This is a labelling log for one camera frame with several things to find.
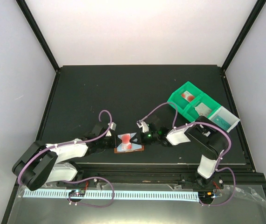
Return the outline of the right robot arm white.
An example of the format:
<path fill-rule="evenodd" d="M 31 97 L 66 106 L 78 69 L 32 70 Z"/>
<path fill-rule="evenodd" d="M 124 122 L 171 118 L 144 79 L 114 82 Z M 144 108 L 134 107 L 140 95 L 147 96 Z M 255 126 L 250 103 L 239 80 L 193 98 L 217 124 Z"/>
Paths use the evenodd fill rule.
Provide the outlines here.
<path fill-rule="evenodd" d="M 231 147 L 228 132 L 205 116 L 199 116 L 194 122 L 180 127 L 157 126 L 137 122 L 140 132 L 134 134 L 130 143 L 138 145 L 159 144 L 164 147 L 178 146 L 187 142 L 197 145 L 201 159 L 195 177 L 187 181 L 189 185 L 197 185 L 200 189 L 212 183 L 212 176 L 217 171 L 225 151 Z"/>

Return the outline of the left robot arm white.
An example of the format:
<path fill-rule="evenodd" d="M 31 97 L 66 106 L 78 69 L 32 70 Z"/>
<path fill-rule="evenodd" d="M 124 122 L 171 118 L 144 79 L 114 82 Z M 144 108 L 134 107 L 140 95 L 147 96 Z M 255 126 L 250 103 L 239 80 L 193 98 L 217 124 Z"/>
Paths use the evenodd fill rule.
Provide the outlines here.
<path fill-rule="evenodd" d="M 81 139 L 46 144 L 35 141 L 12 167 L 18 184 L 35 191 L 45 183 L 68 181 L 73 186 L 83 183 L 84 175 L 69 160 L 116 148 L 120 141 L 114 134 L 116 123 L 106 129 L 100 123 Z"/>

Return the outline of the white card pink flowers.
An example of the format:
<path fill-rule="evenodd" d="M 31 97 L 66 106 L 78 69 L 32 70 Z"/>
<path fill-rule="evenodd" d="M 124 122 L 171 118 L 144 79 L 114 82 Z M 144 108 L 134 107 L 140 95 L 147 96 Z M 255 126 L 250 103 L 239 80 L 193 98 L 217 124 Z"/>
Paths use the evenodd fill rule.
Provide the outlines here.
<path fill-rule="evenodd" d="M 208 117 L 211 114 L 212 109 L 210 109 L 204 103 L 199 103 L 197 106 L 195 106 L 195 111 L 198 113 L 199 116 Z"/>

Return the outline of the brown leather card holder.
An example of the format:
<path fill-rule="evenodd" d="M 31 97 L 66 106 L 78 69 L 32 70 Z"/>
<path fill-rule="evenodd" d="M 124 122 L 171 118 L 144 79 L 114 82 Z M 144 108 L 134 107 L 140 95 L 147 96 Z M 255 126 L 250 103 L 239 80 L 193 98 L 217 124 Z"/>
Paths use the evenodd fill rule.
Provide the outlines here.
<path fill-rule="evenodd" d="M 132 144 L 132 149 L 129 151 L 121 151 L 120 146 L 119 146 L 118 148 L 114 148 L 114 153 L 115 154 L 122 154 L 122 153 L 138 152 L 138 151 L 143 151 L 143 150 L 144 150 L 144 146 Z"/>

